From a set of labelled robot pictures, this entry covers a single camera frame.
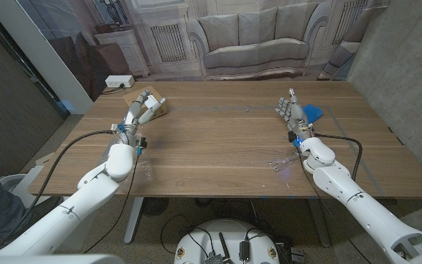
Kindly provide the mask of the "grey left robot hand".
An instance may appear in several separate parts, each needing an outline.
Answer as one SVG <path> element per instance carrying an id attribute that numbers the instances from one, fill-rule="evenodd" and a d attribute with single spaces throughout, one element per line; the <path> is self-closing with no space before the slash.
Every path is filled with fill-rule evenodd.
<path id="1" fill-rule="evenodd" d="M 144 125 L 158 115 L 159 110 L 165 105 L 166 99 L 156 100 L 147 89 L 138 95 L 127 110 L 122 121 L 128 133 L 135 134 L 139 125 Z"/>

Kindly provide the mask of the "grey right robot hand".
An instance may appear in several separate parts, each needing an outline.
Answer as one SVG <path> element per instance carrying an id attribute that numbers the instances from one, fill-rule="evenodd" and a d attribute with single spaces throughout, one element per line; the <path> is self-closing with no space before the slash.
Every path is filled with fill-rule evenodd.
<path id="1" fill-rule="evenodd" d="M 289 89 L 289 99 L 279 99 L 275 111 L 282 116 L 289 131 L 298 136 L 300 140 L 304 141 L 311 137 L 307 115 L 297 102 L 293 88 Z"/>

